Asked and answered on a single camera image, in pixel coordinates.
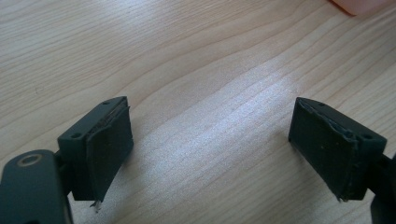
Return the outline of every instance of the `wood grain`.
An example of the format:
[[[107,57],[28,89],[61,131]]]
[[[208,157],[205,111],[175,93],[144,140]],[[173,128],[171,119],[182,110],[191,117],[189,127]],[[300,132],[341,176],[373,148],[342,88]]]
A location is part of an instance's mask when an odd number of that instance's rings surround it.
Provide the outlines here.
[[[128,96],[135,147],[76,223],[370,223],[287,141],[295,97],[396,152],[396,5],[325,0],[0,2],[0,168]]]

